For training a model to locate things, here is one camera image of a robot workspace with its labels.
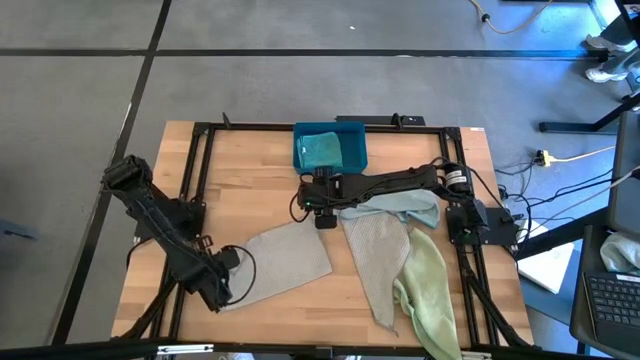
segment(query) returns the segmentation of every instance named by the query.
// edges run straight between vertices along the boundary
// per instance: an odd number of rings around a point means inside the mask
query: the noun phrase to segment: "wooden tabletop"
[[[169,197],[179,192],[192,122],[170,121],[165,128],[154,168],[154,183]],[[487,138],[482,128],[461,128],[467,164],[480,173],[497,194]],[[197,181],[201,149],[196,158]],[[291,222],[288,205],[298,186],[291,166],[292,133],[274,131],[216,131],[206,183],[207,212],[204,234],[214,248],[242,245],[253,236]],[[440,156],[437,136],[423,134],[367,134],[369,166],[365,174],[404,170]],[[495,202],[479,185],[476,196],[487,207]],[[443,201],[441,208],[446,207]],[[451,301],[461,347],[469,346],[462,287],[454,247],[449,243],[446,220],[432,230],[413,222],[436,243],[446,264]],[[198,294],[187,295],[179,339],[260,344],[315,344],[343,346],[420,347],[409,318],[395,311],[398,336],[373,321],[351,251],[341,226],[321,232],[333,272],[299,288],[223,314],[210,312]],[[518,274],[507,252],[483,247],[491,296],[509,324],[532,343],[531,330]],[[113,325],[113,335],[128,330],[156,295],[164,253],[154,242],[138,248],[132,258]],[[161,334],[168,333],[173,308],[169,300]],[[481,303],[475,299],[480,339],[488,343]]]

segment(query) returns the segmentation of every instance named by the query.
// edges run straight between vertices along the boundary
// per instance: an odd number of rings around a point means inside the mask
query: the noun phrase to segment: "floor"
[[[505,29],[539,6],[481,3]],[[0,49],[146,49],[161,5],[161,0],[4,0]],[[171,5],[158,46],[575,50],[586,34],[598,32],[585,4],[551,5],[531,26],[501,36],[483,27],[465,0],[181,0]],[[485,127],[494,164],[503,167],[527,161],[537,149],[569,157],[613,144],[607,136],[541,134],[536,124],[593,122],[629,92],[625,83],[589,82],[584,70],[597,63],[584,60],[162,57],[153,61],[136,113],[138,97],[131,100],[134,88],[145,85],[136,87],[143,60],[0,56],[0,218],[40,234],[37,240],[1,239],[0,348],[48,341],[101,172],[125,118],[135,120],[127,152],[152,164],[167,120],[220,121],[222,111],[238,122],[400,112],[423,115],[433,125]],[[611,167],[612,156],[535,168],[526,194],[546,197],[598,175]],[[511,192],[523,181],[498,179]],[[553,215],[583,195],[540,207],[534,216]],[[567,215],[580,216],[605,203],[603,196]],[[519,203],[508,204],[523,211]],[[108,338],[133,227],[113,202],[70,341]],[[564,334],[560,338],[545,337],[542,329],[553,320],[530,317],[539,345],[573,351],[566,330],[558,332]]]

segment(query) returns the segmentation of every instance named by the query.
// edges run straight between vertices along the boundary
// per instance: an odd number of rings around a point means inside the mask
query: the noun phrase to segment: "black floor stripe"
[[[470,57],[470,58],[549,58],[599,59],[606,50],[399,50],[399,49],[160,49],[156,57],[219,57],[219,56],[299,56],[299,57]]]
[[[162,31],[167,21],[167,15],[169,14],[170,7],[171,0],[164,0],[162,3],[162,8],[160,9],[158,21],[156,22],[156,26],[153,31],[151,42],[149,43],[149,54],[153,53],[153,51],[158,48],[158,43],[160,41],[160,37],[162,36]],[[151,72],[152,64],[153,55],[147,55],[144,59],[144,62],[142,63],[140,75],[138,76],[138,80],[136,81],[136,85],[133,90],[133,95],[131,96],[129,111],[127,111],[127,115],[125,117],[122,130],[120,131],[120,136],[118,137],[118,140],[116,142],[109,165],[114,164],[124,157],[124,153],[127,149],[127,144],[129,143],[129,138],[131,137],[131,131],[133,130],[136,115],[138,114],[140,101],[142,100],[142,95],[147,85],[149,73]],[[66,297],[62,305],[62,311],[58,319],[58,324],[53,334],[52,345],[61,345],[66,343],[67,341],[69,331],[71,330],[71,326],[73,325],[73,318],[75,317],[76,310],[78,309],[78,304],[82,296],[82,289],[84,288],[87,276],[89,275],[91,261],[93,260],[95,250],[98,245],[98,239],[100,238],[100,232],[102,231],[102,227],[104,225],[104,220],[107,215],[110,200],[111,195],[102,191],[98,194],[98,198],[93,208],[90,221],[87,224],[87,229],[82,239],[82,251],[80,253],[80,257],[77,261],[76,266],[72,269],[72,271],[74,271],[73,279],[71,280],[71,284],[69,285],[68,291],[66,292]]]
[[[0,56],[79,56],[79,57],[125,57],[146,56],[147,49],[39,49],[0,48]]]
[[[43,57],[463,57],[549,60],[607,59],[606,50],[418,50],[418,49],[0,49],[2,56]]]

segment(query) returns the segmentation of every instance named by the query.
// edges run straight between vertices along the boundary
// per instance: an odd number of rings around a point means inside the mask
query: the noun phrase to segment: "towel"
[[[243,245],[256,259],[256,281],[247,296],[222,312],[283,293],[331,273],[331,262],[313,219],[289,223],[261,233]],[[253,262],[239,251],[240,265],[229,271],[235,301],[253,279]]]
[[[640,241],[617,232],[600,247],[600,257],[608,271],[640,276]]]
[[[296,141],[296,147],[302,169],[320,166],[342,167],[340,140],[334,132],[301,136]]]
[[[373,319],[395,332],[393,280],[409,254],[406,226],[386,213],[341,222]]]
[[[411,251],[393,282],[393,295],[409,315],[420,344],[436,360],[460,360],[456,323],[449,295],[447,267],[431,238],[409,233]]]
[[[374,196],[356,208],[342,210],[340,218],[355,219],[381,212],[389,212],[403,223],[414,218],[432,229],[438,225],[440,220],[438,197],[428,190],[411,190]]]
[[[340,212],[373,318],[390,331],[394,331],[393,282],[409,254],[409,236],[403,223],[410,217],[436,227],[440,209],[435,194],[414,190],[379,195]]]

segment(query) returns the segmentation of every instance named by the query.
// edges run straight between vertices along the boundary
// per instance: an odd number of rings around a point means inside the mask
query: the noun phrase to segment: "person's foot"
[[[609,74],[606,73],[604,71],[602,71],[602,65],[597,67],[597,68],[592,68],[589,69],[585,72],[585,75],[587,75],[587,79],[596,82],[596,83],[603,83],[603,82],[607,82],[609,80],[611,81],[620,81],[620,80],[624,80],[627,77],[628,73],[624,73],[624,74]]]
[[[607,49],[609,51],[625,51],[626,49],[626,46],[614,44],[609,40],[605,40],[602,36],[587,35],[585,41],[595,49]]]

